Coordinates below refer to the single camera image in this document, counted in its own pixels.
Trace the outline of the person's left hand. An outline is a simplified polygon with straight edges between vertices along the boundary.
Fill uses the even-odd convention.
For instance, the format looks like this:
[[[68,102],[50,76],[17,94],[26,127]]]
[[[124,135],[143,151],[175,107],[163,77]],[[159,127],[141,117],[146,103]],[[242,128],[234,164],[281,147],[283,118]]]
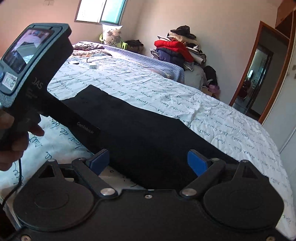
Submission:
[[[39,126],[40,121],[41,117],[39,115],[37,123],[32,124],[27,132],[12,133],[11,137],[8,138],[2,137],[4,148],[1,148],[1,171],[10,169],[13,162],[23,156],[29,145],[29,133],[38,137],[44,135],[44,130]]]

